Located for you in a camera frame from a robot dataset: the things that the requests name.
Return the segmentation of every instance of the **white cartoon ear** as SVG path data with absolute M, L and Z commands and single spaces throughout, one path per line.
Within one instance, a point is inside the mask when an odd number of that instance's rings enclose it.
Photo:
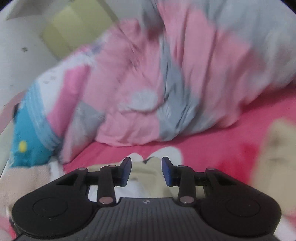
M 144 158 L 141 155 L 139 155 L 138 153 L 135 153 L 135 152 L 133 152 L 132 154 L 129 154 L 128 157 L 131 158 L 132 162 L 142 162 L 142 161 L 144 161 Z
M 174 166 L 183 164 L 183 156 L 181 151 L 173 146 L 161 148 L 156 152 L 152 153 L 148 158 L 157 157 L 161 160 L 164 156 L 167 156 Z

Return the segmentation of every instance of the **pink and gray blanket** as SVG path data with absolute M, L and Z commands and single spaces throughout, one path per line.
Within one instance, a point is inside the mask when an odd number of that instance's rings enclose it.
M 144 0 L 39 76 L 18 113 L 12 166 L 67 163 L 96 140 L 169 141 L 235 123 L 296 74 L 296 15 L 280 0 Z

